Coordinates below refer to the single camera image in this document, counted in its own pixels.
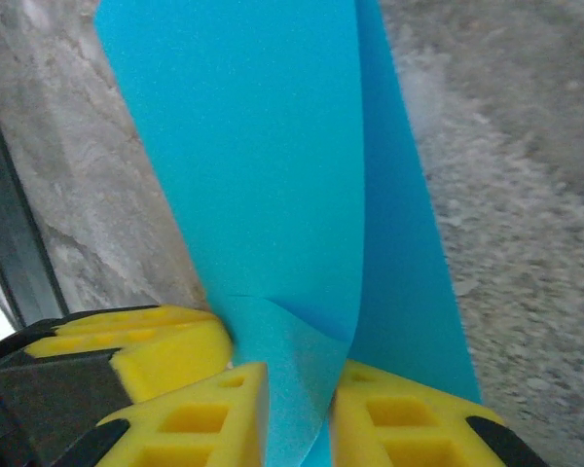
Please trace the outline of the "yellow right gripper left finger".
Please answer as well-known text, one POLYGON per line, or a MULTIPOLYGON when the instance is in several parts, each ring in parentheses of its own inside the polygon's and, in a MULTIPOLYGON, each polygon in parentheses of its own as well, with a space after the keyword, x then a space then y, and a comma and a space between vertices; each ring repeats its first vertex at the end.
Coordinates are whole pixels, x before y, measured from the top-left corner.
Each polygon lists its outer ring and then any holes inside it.
POLYGON ((268 368, 245 364, 102 419, 128 431, 95 467, 266 467, 268 368))

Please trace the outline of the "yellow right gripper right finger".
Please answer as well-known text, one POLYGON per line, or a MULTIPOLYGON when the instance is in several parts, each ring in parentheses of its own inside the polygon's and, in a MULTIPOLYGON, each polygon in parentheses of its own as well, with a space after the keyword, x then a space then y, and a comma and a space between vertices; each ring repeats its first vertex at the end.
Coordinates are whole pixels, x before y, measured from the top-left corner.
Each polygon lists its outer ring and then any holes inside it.
POLYGON ((490 409, 353 360, 330 428, 334 467, 550 467, 490 409))

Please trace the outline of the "blue cloth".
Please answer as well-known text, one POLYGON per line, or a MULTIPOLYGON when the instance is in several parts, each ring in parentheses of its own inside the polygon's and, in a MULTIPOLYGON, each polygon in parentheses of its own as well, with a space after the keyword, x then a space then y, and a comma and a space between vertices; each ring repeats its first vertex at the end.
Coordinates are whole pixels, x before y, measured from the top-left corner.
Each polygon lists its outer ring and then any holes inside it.
POLYGON ((379 0, 100 0, 94 26, 238 364, 266 467, 328 467, 346 360, 479 402, 379 0))

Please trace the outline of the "black white chessboard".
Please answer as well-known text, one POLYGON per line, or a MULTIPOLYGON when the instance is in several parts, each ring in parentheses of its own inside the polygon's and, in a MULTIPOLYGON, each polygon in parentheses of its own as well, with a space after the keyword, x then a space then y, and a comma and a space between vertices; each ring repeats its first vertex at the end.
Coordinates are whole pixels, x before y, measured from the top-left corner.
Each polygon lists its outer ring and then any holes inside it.
POLYGON ((17 331, 68 314, 1 126, 0 289, 6 300, 8 319, 17 331))

